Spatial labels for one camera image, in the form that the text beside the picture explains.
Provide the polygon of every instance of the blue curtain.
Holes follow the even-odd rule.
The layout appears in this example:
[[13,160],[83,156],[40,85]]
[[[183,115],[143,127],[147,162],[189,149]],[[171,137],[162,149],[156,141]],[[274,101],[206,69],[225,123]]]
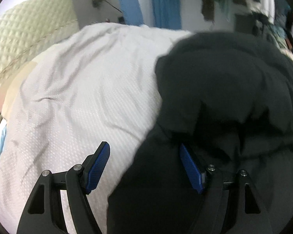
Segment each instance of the blue curtain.
[[154,26],[181,29],[180,0],[152,0]]

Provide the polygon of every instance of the black clothing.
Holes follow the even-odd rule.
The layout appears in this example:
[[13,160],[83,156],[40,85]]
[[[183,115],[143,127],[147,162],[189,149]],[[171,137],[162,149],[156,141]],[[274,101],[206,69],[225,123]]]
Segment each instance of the black clothing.
[[200,33],[155,73],[162,106],[108,199],[108,233],[188,233],[203,197],[179,159],[182,142],[221,170],[247,170],[279,233],[293,216],[292,61],[251,35]]

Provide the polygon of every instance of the textured white fabric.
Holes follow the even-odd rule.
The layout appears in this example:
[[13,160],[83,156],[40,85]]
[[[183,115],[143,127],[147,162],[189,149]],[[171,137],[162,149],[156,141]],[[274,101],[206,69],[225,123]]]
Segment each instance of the textured white fabric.
[[[190,33],[146,26],[84,28],[41,61],[20,88],[0,159],[0,222],[15,234],[41,172],[67,171],[101,141],[111,156],[89,203],[106,233],[107,197],[153,126],[157,57]],[[75,229],[62,193],[68,232]]]

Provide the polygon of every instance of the beige fabric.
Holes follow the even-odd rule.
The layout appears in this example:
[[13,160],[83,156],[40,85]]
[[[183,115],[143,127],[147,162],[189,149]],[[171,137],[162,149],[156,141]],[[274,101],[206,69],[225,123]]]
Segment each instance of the beige fabric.
[[0,16],[0,86],[27,61],[79,30],[71,0],[28,0]]
[[16,95],[20,89],[20,86],[24,79],[27,78],[27,76],[31,73],[31,71],[34,69],[34,67],[37,65],[36,62],[30,61],[26,63],[21,71],[15,76],[13,81],[11,82],[5,96],[5,100],[2,106],[2,112],[1,115],[4,117],[8,122],[10,119],[10,114],[12,110],[12,105],[14,103],[14,100],[16,98]]
[[4,103],[4,99],[6,96],[6,92],[12,83],[13,79],[15,78],[16,74],[10,76],[7,80],[5,80],[4,84],[1,85],[0,87],[0,113],[2,112],[2,106]]

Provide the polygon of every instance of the black plastic mount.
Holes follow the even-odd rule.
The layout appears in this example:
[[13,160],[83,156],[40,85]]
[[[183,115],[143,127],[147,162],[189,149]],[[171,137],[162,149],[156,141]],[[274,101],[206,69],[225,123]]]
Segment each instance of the black plastic mount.
[[110,156],[102,142],[82,165],[67,172],[42,172],[23,210],[17,234],[67,234],[60,190],[66,190],[77,234],[102,234],[92,214],[86,194],[95,189]]
[[272,234],[267,210],[247,171],[228,173],[214,165],[205,169],[208,184],[190,234]]

